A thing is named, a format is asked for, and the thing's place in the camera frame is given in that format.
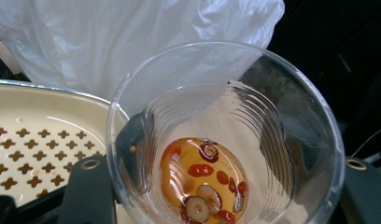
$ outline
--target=black surface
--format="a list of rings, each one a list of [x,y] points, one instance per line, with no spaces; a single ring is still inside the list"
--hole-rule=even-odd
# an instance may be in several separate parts
[[[381,0],[285,3],[268,49],[309,77],[348,125],[345,150],[352,155],[381,129]],[[381,151],[381,134],[371,141],[360,158]]]

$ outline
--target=clear plastic cup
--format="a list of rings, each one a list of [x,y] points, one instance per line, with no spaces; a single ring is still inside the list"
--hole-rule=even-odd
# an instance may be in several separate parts
[[[324,223],[339,200],[335,118],[313,84],[266,49],[198,42],[156,54],[120,84],[107,126],[113,187],[137,223],[180,222],[160,164],[187,137],[217,142],[241,164],[247,206],[236,223]]]

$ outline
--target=white plastic bag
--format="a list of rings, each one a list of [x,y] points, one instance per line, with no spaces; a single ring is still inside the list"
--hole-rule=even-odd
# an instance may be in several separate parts
[[[283,13],[282,0],[0,0],[0,38],[33,82],[111,100],[129,71],[167,47],[266,48]]]

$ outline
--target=metal rivet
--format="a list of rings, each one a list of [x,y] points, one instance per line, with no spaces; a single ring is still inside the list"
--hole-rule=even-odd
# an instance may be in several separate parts
[[[89,161],[84,161],[80,167],[84,170],[91,170],[94,169],[95,167],[99,166],[100,162],[98,160],[89,160]]]
[[[352,160],[352,159],[347,159],[346,165],[350,168],[355,169],[355,170],[363,171],[363,170],[368,169],[368,167],[364,163],[362,163],[360,161]]]

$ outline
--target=amber liquid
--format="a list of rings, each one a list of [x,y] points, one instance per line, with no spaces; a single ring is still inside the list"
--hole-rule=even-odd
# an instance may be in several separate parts
[[[200,154],[200,145],[209,143],[218,150],[218,160],[209,162]],[[193,176],[190,168],[192,165],[208,165],[212,168],[211,174],[205,176]],[[222,179],[222,172],[232,178],[234,185],[239,183],[247,186],[245,172],[238,159],[224,146],[211,140],[202,138],[181,138],[171,143],[164,151],[160,163],[162,194],[169,203],[173,212],[177,213],[185,223],[195,223],[192,219],[184,219],[184,202],[190,196],[196,195],[196,190],[201,185],[211,186],[221,198],[221,208],[219,214],[211,214],[205,223],[221,223],[225,220],[222,212],[232,214],[235,220],[242,216],[247,207],[248,191],[241,192],[240,209],[234,207],[236,200],[239,200],[239,189],[235,192],[230,190],[227,179]]]

